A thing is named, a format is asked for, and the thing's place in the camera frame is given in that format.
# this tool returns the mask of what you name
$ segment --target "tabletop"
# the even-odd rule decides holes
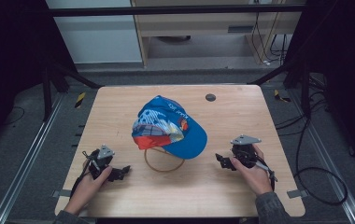
[[[214,101],[206,96],[213,94]],[[181,160],[148,149],[139,150],[131,133],[137,113],[156,95],[177,101],[206,131],[207,144],[197,157]],[[256,217],[255,195],[237,171],[222,169],[215,153],[232,157],[231,140],[240,134],[260,138],[257,146],[276,172],[275,192],[292,217],[305,213],[264,100],[256,85],[164,85],[103,87],[91,113],[64,183],[71,189],[85,157],[105,144],[115,156],[115,168],[131,165],[123,180],[106,183],[80,214],[83,217]],[[178,167],[175,171],[160,172]],[[60,197],[55,213],[68,203]]]

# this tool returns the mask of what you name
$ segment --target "gray sleeve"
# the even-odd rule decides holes
[[[53,221],[53,224],[64,224],[64,223],[88,224],[88,222],[85,221],[84,219],[81,219],[79,217],[76,217],[75,215],[65,212],[64,210],[61,210],[58,216],[56,216],[55,220]]]
[[[283,204],[274,192],[262,194],[256,198],[259,223],[293,223]]]

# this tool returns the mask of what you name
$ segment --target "human hand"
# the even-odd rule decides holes
[[[257,155],[264,160],[264,155],[262,151],[254,144],[253,147]],[[256,194],[256,196],[260,196],[266,192],[273,191],[273,189],[271,188],[271,183],[268,174],[264,169],[260,168],[257,165],[249,169],[236,158],[230,158],[230,161],[235,167],[235,169],[247,181],[250,189]]]
[[[105,183],[111,173],[111,170],[111,166],[108,166],[96,179],[93,179],[90,174],[83,176],[76,188],[75,193],[64,208],[64,211],[78,216],[81,209],[90,202],[96,192]]]

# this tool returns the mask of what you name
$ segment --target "baseball cap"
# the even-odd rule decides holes
[[[139,149],[162,147],[182,159],[192,159],[205,148],[205,130],[183,107],[158,95],[137,114],[132,137]]]

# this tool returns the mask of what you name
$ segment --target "small round object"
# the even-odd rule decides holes
[[[205,96],[205,98],[209,101],[209,102],[213,102],[216,100],[216,96],[212,93],[209,93]]]

